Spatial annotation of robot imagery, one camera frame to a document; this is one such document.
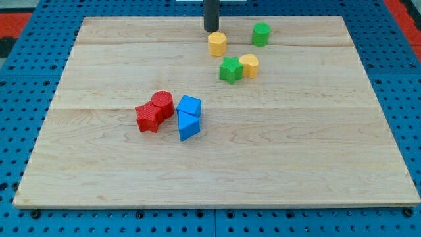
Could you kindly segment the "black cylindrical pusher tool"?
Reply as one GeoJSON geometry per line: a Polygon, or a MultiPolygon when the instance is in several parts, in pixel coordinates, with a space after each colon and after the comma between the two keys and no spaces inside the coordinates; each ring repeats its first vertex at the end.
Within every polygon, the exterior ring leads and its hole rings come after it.
{"type": "Polygon", "coordinates": [[[219,29],[220,16],[220,1],[219,0],[204,0],[203,1],[203,20],[204,29],[207,32],[215,32],[219,29]]]}

